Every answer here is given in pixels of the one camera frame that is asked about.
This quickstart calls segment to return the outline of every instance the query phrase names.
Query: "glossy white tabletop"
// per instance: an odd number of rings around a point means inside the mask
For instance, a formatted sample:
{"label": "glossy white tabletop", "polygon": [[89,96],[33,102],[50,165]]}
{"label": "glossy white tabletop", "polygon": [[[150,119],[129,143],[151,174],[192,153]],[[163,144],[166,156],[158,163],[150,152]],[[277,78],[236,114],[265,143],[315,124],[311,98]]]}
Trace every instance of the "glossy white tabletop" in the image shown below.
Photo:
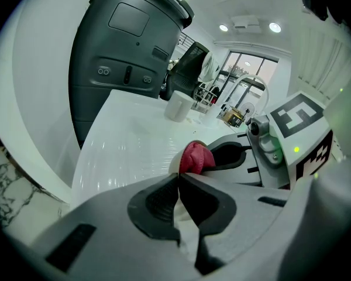
{"label": "glossy white tabletop", "polygon": [[164,116],[167,101],[112,90],[84,142],[72,185],[71,208],[106,190],[167,174],[178,151],[195,139],[207,145],[233,134],[216,119],[213,128],[200,123],[204,114],[191,110],[174,122]]}

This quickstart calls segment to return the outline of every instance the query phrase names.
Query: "black office chair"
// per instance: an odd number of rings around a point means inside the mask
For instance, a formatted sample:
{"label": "black office chair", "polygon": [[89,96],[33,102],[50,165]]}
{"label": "black office chair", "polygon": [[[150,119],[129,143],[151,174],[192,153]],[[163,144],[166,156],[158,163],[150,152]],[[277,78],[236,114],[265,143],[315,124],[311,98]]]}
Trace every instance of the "black office chair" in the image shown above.
{"label": "black office chair", "polygon": [[208,52],[209,50],[202,44],[193,43],[169,72],[166,89],[160,93],[160,98],[168,101],[173,91],[181,91],[192,97],[194,89],[199,85],[198,77]]}

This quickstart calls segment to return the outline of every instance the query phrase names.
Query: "pink fabric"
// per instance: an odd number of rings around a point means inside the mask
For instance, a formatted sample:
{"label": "pink fabric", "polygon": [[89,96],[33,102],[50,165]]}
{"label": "pink fabric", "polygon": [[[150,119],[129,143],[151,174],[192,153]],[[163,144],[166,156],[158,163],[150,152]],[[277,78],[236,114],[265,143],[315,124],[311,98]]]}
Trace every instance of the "pink fabric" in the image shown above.
{"label": "pink fabric", "polygon": [[200,174],[203,167],[214,167],[215,159],[211,151],[199,143],[190,143],[182,154],[180,173]]}

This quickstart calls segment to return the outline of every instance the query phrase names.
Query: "recessed light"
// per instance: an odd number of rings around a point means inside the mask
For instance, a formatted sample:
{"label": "recessed light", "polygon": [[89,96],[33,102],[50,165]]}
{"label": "recessed light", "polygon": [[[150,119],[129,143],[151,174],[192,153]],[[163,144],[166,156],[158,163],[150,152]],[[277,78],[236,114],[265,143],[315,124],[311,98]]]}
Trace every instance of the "recessed light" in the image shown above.
{"label": "recessed light", "polygon": [[225,25],[220,25],[220,29],[222,31],[228,31],[228,28]]}
{"label": "recessed light", "polygon": [[273,31],[273,32],[276,32],[276,33],[281,32],[281,26],[278,25],[277,23],[271,23],[271,24],[269,24],[269,28],[270,28],[270,30]]}

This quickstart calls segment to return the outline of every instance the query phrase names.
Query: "marble floor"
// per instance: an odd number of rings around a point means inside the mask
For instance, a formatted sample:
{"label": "marble floor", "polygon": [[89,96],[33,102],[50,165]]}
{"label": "marble floor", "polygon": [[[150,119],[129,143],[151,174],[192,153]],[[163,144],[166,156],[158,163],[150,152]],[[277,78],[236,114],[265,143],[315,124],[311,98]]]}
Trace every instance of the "marble floor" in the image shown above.
{"label": "marble floor", "polygon": [[30,245],[69,206],[24,175],[0,144],[0,223],[7,234]]}

